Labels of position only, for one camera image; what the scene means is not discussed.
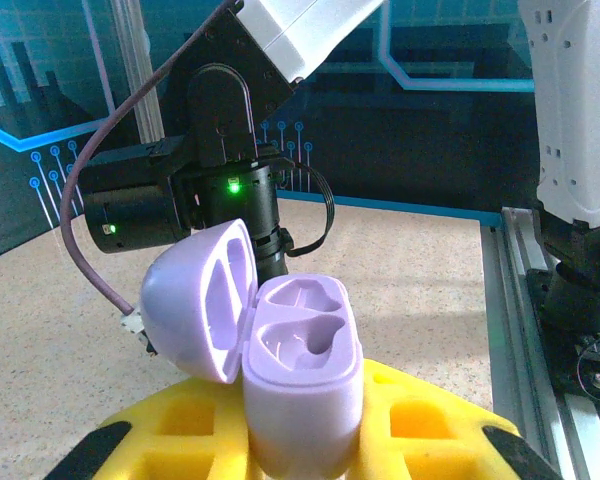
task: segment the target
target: green led light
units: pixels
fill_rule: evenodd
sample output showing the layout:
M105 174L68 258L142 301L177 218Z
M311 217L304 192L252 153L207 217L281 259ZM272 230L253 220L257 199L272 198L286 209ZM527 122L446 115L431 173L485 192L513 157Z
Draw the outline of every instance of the green led light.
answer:
M242 186L240 185L240 180L238 180L237 178L230 178L229 179L229 191L231 193L236 194L241 189L242 189Z

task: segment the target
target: speckled tabletop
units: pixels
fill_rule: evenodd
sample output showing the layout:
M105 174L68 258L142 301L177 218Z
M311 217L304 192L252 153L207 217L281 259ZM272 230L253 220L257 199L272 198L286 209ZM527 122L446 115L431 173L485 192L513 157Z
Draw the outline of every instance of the speckled tabletop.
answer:
M296 245L324 228L324 206L280 201ZM163 250L101 254L83 219L79 243L135 302ZM109 415L185 378L119 327L49 232L0 257L0 479L42 478ZM491 408L477 222L338 207L317 252L288 261L347 286L365 356Z

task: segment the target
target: yellow foam holder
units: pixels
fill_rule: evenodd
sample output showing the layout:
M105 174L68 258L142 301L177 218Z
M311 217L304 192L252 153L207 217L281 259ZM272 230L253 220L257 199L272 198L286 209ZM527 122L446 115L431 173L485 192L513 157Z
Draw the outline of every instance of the yellow foam holder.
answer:
M445 390L365 360L364 412L353 480L519 477L484 435L509 421ZM94 480L256 480L242 386L189 379L107 419L129 433Z

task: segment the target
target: case lid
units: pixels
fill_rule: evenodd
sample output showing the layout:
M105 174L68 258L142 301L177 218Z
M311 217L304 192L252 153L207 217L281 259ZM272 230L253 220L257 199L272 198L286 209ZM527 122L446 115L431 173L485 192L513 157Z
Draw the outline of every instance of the case lid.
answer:
M160 355L190 375L232 383L257 291L242 220L197 232L166 250L145 275L140 309L147 336Z

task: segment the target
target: metal extrusion frame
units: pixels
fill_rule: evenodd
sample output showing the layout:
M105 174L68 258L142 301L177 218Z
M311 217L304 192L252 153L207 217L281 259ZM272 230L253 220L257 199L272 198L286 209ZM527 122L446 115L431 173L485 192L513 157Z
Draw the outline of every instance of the metal extrusion frame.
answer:
M536 242L530 210L505 208L502 220L481 228L494 411L565 480L598 480L600 405L553 391L527 291L526 272L555 259Z

